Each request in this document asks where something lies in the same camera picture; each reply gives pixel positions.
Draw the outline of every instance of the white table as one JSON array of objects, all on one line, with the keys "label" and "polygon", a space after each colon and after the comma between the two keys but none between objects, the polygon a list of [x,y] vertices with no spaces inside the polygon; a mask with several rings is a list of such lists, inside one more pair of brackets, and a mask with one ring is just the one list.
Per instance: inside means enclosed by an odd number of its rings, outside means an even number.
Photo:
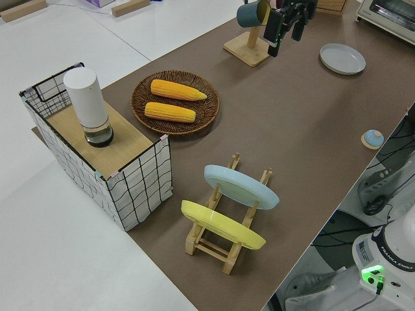
[{"label": "white table", "polygon": [[105,87],[235,17],[242,1],[151,2],[117,19],[111,5],[48,4],[0,19],[0,309],[194,310],[66,176],[31,132],[18,92],[77,62]]}]

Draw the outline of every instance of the black grid pattern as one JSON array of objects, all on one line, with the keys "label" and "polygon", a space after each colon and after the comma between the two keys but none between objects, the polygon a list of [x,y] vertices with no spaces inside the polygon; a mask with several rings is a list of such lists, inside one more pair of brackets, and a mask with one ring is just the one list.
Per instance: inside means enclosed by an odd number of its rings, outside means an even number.
[{"label": "black grid pattern", "polygon": [[166,137],[105,180],[48,122],[47,117],[71,104],[64,89],[66,71],[20,93],[44,141],[66,174],[125,231],[142,222],[172,196],[169,138]]}]

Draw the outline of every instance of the white cylindrical speaker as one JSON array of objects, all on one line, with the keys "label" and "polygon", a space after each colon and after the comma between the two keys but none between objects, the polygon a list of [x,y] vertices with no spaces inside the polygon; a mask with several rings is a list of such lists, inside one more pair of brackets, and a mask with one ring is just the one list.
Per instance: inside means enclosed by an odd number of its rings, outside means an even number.
[{"label": "white cylindrical speaker", "polygon": [[64,84],[87,142],[95,147],[108,146],[113,130],[97,75],[89,68],[77,67],[65,74]]}]

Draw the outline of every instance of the blue plate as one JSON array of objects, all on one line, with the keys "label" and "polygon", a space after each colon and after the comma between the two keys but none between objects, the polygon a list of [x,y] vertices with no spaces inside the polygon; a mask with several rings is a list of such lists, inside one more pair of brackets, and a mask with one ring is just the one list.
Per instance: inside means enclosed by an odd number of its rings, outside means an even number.
[{"label": "blue plate", "polygon": [[279,203],[278,196],[267,186],[227,167],[207,165],[205,180],[212,188],[219,185],[223,195],[247,206],[259,202],[258,209],[273,209]]}]

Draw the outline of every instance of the green light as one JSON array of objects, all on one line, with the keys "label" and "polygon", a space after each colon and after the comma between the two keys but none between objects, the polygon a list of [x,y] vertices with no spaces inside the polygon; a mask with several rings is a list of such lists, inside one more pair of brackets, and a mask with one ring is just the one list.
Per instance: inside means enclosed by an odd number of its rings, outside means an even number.
[{"label": "green light", "polygon": [[[368,279],[369,277],[373,276],[373,275],[377,275],[378,273],[380,273],[381,271],[383,271],[384,268],[382,265],[377,264],[375,266],[372,267],[368,267],[365,269],[362,269],[362,278],[366,281],[369,282]],[[379,282],[383,282],[383,277],[379,276]]]}]

